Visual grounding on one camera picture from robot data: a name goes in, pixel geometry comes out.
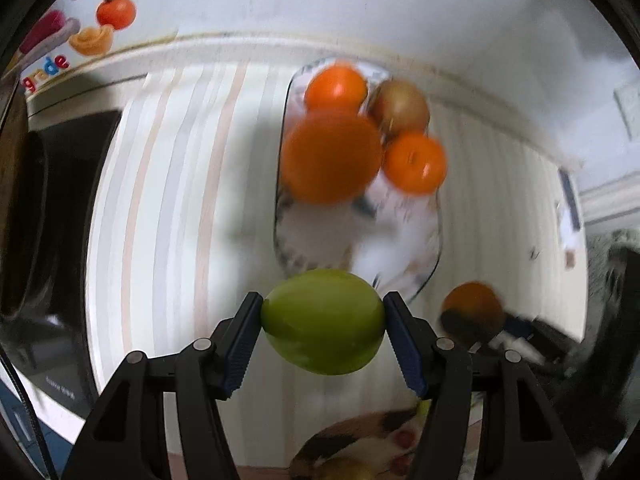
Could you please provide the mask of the dark orange fruit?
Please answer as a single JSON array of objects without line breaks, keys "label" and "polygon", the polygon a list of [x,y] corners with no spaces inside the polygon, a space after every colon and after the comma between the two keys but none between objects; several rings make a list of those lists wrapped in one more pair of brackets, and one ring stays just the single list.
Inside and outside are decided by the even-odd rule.
[{"label": "dark orange fruit", "polygon": [[495,291],[483,282],[466,282],[450,290],[442,302],[442,329],[466,348],[486,344],[503,329],[506,312]]}]

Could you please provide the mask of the green apple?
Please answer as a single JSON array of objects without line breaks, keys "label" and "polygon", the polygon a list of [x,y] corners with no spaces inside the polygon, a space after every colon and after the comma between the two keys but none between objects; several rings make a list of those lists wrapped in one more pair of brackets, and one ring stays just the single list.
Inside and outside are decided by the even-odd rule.
[{"label": "green apple", "polygon": [[342,270],[289,278],[262,304],[262,329],[283,359],[318,375],[365,367],[384,339],[384,307],[376,290]]}]

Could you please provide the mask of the floral ceramic fruit plate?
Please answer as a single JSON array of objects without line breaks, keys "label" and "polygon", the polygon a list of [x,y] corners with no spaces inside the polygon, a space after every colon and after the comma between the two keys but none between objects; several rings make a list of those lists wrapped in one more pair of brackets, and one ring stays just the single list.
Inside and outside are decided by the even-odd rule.
[{"label": "floral ceramic fruit plate", "polygon": [[447,175],[422,89],[356,58],[320,58],[288,84],[273,246],[286,274],[336,269],[413,300],[442,253]]}]

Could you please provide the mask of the small orange right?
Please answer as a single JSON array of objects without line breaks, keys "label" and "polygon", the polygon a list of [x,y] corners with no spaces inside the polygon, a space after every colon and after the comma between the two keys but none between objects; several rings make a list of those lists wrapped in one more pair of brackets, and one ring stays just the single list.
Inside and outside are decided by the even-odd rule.
[{"label": "small orange right", "polygon": [[382,171],[399,191],[430,195],[447,177],[447,155],[439,140],[423,132],[408,131],[386,144]]}]

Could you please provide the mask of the small orange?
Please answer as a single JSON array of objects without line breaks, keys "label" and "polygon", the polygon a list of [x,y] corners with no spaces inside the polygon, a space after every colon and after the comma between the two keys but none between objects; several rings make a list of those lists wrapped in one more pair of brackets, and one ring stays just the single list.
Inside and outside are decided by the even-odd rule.
[{"label": "small orange", "polygon": [[304,95],[307,110],[358,113],[368,96],[368,82],[356,68],[333,64],[311,78]]},{"label": "small orange", "polygon": [[430,195],[447,177],[447,155],[439,140],[423,132],[408,131],[386,144],[382,171],[399,191]]}]

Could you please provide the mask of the striped cat print table mat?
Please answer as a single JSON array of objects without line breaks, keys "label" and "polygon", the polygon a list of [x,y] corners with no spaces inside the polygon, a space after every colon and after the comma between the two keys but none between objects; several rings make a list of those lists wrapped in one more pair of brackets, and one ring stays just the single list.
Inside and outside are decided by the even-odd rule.
[{"label": "striped cat print table mat", "polygon": [[247,292],[343,269],[439,316],[448,292],[489,284],[506,310],[582,339],[584,233],[572,225],[562,164],[494,103],[428,96],[445,148],[439,192],[405,197],[384,178],[332,207],[289,202],[278,185],[282,133],[302,94],[294,67],[170,68],[108,88],[122,120],[91,220],[86,307],[99,386],[132,350],[163,356],[208,335]]}]

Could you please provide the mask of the brown pear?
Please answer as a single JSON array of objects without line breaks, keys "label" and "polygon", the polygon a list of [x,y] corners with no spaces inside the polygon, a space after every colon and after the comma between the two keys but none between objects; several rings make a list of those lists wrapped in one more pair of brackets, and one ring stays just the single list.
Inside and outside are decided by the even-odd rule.
[{"label": "brown pear", "polygon": [[373,91],[368,115],[386,136],[405,131],[424,132],[431,119],[422,91],[405,79],[382,81]]}]

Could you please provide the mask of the large orange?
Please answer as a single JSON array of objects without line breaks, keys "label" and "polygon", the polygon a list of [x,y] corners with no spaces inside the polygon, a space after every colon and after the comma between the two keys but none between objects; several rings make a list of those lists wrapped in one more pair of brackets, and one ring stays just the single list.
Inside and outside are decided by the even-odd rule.
[{"label": "large orange", "polygon": [[280,182],[294,200],[334,205],[361,195],[380,171],[381,133],[351,112],[307,114],[284,136]]}]

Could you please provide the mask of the black induction cooktop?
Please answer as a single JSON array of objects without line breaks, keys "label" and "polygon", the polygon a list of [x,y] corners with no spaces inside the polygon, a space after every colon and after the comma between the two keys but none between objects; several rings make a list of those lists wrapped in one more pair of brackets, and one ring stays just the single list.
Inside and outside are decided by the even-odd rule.
[{"label": "black induction cooktop", "polygon": [[86,323],[90,224],[121,117],[104,110],[29,131],[2,208],[2,347],[27,379],[80,417],[98,398]]}]

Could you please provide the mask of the small orange back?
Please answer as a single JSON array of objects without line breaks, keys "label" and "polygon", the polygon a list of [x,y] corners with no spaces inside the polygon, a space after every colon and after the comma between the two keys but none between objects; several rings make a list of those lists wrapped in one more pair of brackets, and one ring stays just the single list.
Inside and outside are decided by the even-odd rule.
[{"label": "small orange back", "polygon": [[358,113],[368,96],[368,82],[356,68],[333,64],[311,78],[304,95],[307,110]]}]

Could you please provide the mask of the fruit wall sticker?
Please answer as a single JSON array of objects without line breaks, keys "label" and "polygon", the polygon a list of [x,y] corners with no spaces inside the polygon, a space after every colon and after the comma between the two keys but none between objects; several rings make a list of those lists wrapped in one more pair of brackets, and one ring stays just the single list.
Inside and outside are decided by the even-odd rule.
[{"label": "fruit wall sticker", "polygon": [[62,9],[51,9],[36,21],[18,47],[8,67],[9,75],[20,77],[28,94],[70,69],[67,55],[55,53],[70,47],[84,58],[96,58],[112,50],[116,32],[134,24],[137,7],[134,0],[101,0],[94,12],[94,22],[81,24]]}]

